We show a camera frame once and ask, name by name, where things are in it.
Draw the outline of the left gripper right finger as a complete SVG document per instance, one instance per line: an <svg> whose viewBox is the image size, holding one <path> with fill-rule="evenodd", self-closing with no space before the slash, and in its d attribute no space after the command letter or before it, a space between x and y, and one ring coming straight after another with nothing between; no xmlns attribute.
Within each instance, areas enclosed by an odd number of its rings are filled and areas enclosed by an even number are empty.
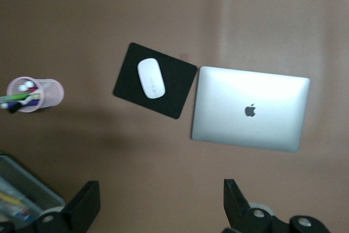
<svg viewBox="0 0 349 233"><path fill-rule="evenodd" d="M314 217L299 215L283 222L268 207L251 206L234 179L224 180L223 203L230 224L223 232L327 232Z"/></svg>

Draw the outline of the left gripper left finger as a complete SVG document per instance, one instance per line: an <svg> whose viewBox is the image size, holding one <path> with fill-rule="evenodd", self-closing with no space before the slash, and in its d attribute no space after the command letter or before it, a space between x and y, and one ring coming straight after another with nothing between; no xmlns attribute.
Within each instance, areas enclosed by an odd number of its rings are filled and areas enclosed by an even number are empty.
<svg viewBox="0 0 349 233"><path fill-rule="evenodd" d="M49 212L35 223L37 232L87 232L101 208L98 181L87 182L60 212Z"/></svg>

